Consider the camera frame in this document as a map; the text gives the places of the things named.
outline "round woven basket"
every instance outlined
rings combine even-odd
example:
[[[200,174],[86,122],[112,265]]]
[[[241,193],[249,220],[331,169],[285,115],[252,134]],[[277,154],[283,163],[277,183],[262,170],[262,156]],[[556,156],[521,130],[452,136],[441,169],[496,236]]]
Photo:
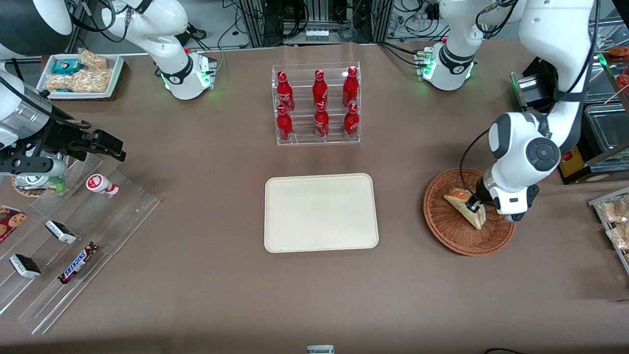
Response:
[[[482,172],[464,168],[463,177],[472,188],[482,178]],[[513,236],[515,224],[507,222],[494,207],[485,205],[487,221],[477,230],[444,199],[450,188],[465,188],[459,169],[439,174],[424,193],[424,217],[435,237],[452,251],[466,256],[486,256],[503,248]]]

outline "red aluminum bottle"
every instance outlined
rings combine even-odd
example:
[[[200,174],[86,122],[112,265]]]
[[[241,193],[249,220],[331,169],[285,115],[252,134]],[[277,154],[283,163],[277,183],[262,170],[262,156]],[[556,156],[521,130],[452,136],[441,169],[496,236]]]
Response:
[[[356,139],[360,122],[360,118],[358,117],[358,105],[356,105],[356,103],[350,103],[347,110],[345,122],[343,123],[343,136],[346,139]]]
[[[277,107],[277,128],[279,129],[279,137],[284,141],[295,139],[295,133],[292,131],[291,116],[288,115],[288,109],[284,105]]]
[[[325,102],[317,102],[316,113],[314,114],[314,134],[318,138],[326,138],[330,132],[330,116],[325,108]]]
[[[323,79],[323,70],[318,69],[314,72],[313,85],[313,106],[319,102],[328,103],[328,84]]]
[[[292,96],[292,86],[288,83],[286,72],[280,71],[277,73],[277,98],[279,104],[286,106],[291,111],[295,110],[295,99]]]
[[[358,78],[356,77],[358,68],[350,66],[347,69],[347,78],[343,83],[343,106],[347,107],[350,103],[356,103],[358,97]]]

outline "snickers bar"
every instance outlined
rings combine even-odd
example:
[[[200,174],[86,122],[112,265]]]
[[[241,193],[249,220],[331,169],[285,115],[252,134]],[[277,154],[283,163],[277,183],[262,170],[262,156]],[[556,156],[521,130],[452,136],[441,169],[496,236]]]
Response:
[[[72,279],[78,272],[85,266],[87,261],[92,258],[92,254],[96,252],[100,247],[96,246],[93,242],[90,243],[79,253],[77,258],[74,259],[72,264],[65,270],[63,274],[59,276],[59,280],[61,280],[62,284],[68,284],[70,279]]]

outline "clear acrylic bottle rack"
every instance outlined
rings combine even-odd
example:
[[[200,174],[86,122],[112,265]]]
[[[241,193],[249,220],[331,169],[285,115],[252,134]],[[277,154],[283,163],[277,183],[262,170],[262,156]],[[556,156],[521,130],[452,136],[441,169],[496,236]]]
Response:
[[[118,170],[106,173],[100,165],[97,157],[72,165],[67,192],[38,198],[25,210],[29,218],[15,231],[20,235],[12,234],[0,244],[0,313],[15,314],[33,334],[50,328],[159,204]],[[107,176],[120,192],[107,198],[89,191],[84,185],[91,173]],[[68,227],[77,240],[65,244],[53,237],[44,226],[51,219]],[[61,284],[57,277],[90,241],[100,249],[68,284]],[[16,253],[32,258],[42,275],[29,279],[17,274],[9,262]]]
[[[329,64],[297,64],[297,65],[274,65],[271,72],[272,99],[274,111],[274,124],[276,128],[277,145],[298,145],[298,144],[356,144],[360,142],[360,124],[356,138],[348,140],[343,136],[343,122],[347,108],[343,106],[343,83],[347,77],[347,69],[350,66],[358,68],[356,75],[359,83],[361,77],[360,62],[340,62]],[[315,107],[313,102],[312,87],[315,83],[315,70],[321,69],[325,74],[325,82],[328,85],[328,109],[330,116],[330,133],[328,137],[322,139],[315,135]],[[292,118],[292,129],[295,138],[292,141],[285,141],[280,138],[277,128],[277,73],[286,72],[288,82],[292,86],[295,99],[295,110],[290,113]],[[361,112],[359,85],[357,104],[358,114]]]

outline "table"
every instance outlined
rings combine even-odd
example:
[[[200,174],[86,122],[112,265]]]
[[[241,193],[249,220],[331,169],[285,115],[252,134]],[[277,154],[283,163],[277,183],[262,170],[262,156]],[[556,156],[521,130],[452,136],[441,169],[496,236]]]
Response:
[[[162,203],[48,334],[0,317],[0,351],[626,353],[628,277],[586,204],[626,183],[563,186],[554,173],[513,240],[486,258],[457,255],[430,234],[426,186],[515,109],[509,73],[533,59],[502,40],[477,58],[464,87],[441,92],[376,45],[228,52],[216,89],[193,101],[174,99],[149,57],[125,58],[117,101],[57,104],[122,139],[119,169]],[[271,66],[358,60],[362,142],[277,147]],[[481,143],[466,165],[492,162]],[[378,246],[264,249],[269,178],[359,172],[374,180]],[[0,191],[8,205],[30,202],[7,180]]]

